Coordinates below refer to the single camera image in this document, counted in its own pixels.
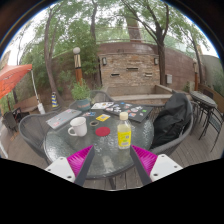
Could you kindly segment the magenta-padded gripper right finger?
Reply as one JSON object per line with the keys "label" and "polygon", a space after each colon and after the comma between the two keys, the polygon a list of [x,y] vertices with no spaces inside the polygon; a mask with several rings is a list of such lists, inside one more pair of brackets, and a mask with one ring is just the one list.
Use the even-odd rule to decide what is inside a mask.
{"label": "magenta-padded gripper right finger", "polygon": [[167,155],[155,155],[135,145],[130,147],[130,155],[143,185],[147,185],[182,169],[179,164]]}

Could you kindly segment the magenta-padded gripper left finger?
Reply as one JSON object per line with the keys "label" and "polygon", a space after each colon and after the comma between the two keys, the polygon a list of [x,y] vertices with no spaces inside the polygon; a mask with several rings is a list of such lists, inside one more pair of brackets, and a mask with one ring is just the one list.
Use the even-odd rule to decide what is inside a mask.
{"label": "magenta-padded gripper left finger", "polygon": [[94,146],[90,145],[69,157],[59,157],[46,168],[46,171],[82,186],[94,155]]}

